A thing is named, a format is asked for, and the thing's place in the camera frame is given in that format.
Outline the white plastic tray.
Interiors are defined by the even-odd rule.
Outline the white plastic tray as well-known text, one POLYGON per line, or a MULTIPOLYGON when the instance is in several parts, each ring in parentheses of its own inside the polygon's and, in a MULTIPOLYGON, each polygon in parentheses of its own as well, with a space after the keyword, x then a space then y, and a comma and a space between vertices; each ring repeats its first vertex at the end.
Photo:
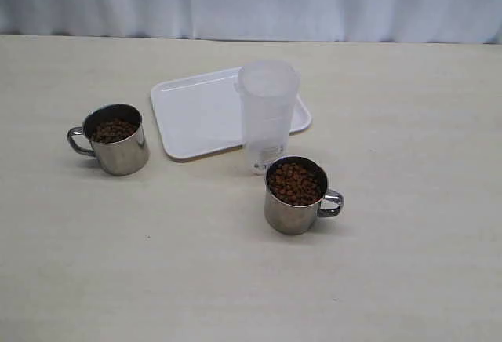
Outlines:
MULTIPOLYGON (((241 67, 161 82, 151 104, 165 153, 187 161, 242 145, 242 111, 235 83, 241 67)), ((298 92, 290 134, 312 123, 298 92)))

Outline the white curtain backdrop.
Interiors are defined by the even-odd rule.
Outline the white curtain backdrop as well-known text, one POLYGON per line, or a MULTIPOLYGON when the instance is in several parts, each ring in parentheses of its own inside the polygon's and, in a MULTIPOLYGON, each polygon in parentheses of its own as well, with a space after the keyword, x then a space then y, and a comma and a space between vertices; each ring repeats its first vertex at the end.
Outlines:
POLYGON ((280 42, 501 41, 501 0, 1 0, 24 35, 280 42))

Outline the clear plastic tall container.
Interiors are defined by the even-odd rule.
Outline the clear plastic tall container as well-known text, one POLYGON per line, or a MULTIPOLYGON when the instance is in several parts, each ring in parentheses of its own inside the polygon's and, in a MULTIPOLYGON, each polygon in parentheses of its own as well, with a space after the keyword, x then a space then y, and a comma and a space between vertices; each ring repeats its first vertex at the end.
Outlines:
POLYGON ((253 173, 266 173, 285 154, 299 85, 297 72, 282 60, 260 60, 238 71, 242 145, 253 173))

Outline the right steel mug with kibble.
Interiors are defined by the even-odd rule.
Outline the right steel mug with kibble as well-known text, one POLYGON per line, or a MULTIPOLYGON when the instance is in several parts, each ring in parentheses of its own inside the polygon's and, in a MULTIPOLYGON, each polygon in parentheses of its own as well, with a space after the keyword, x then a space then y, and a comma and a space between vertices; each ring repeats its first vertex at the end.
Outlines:
POLYGON ((268 167, 264 181, 264 217, 284 235, 301 235, 317 219, 338 216, 344 207, 344 196, 329 188, 326 172, 309 158, 277 159, 268 167))

